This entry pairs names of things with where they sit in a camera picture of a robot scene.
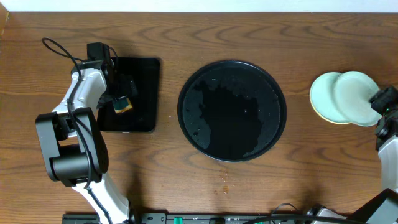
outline white plate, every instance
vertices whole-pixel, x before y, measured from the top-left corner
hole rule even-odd
[[[340,113],[353,124],[372,126],[381,118],[369,99],[379,91],[377,84],[361,72],[340,75],[333,87],[333,99]]]
[[[328,72],[319,76],[311,86],[310,101],[317,114],[335,124],[350,124],[338,110],[333,101],[333,85],[341,73]]]

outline round black tray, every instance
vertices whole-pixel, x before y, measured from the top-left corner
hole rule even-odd
[[[199,69],[178,99],[184,135],[221,161],[247,161],[267,152],[282,135],[286,116],[276,81],[263,69],[235,60]]]

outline brown tabletop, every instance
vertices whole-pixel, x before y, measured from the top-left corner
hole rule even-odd
[[[104,42],[122,57],[161,59],[153,133],[103,133],[109,173],[140,212],[269,213],[289,202],[351,213],[380,190],[374,127],[336,125],[312,110],[312,81],[359,70],[381,88],[398,83],[397,14],[11,13],[0,54],[0,222],[60,223],[92,212],[45,172],[34,121],[70,86],[72,63],[41,43],[86,57]],[[287,102],[285,131],[272,150],[220,162],[185,139],[177,116],[183,84],[202,66],[237,59],[267,70]]]

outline wood grain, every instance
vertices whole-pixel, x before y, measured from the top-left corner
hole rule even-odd
[[[109,172],[139,211],[269,213],[283,202],[355,211],[380,188],[374,128],[327,123],[308,92],[329,71],[398,84],[397,21],[397,14],[12,13],[0,55],[0,222],[60,223],[65,212],[93,211],[45,173],[34,120],[62,99],[72,63],[42,46],[42,37],[76,57],[102,41],[120,56],[161,59],[155,131],[103,133]],[[224,59],[267,70],[287,101],[283,136],[249,162],[206,157],[176,119],[188,77]]]

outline white wall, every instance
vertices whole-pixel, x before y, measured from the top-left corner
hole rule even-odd
[[[0,0],[15,11],[398,12],[398,0]]]

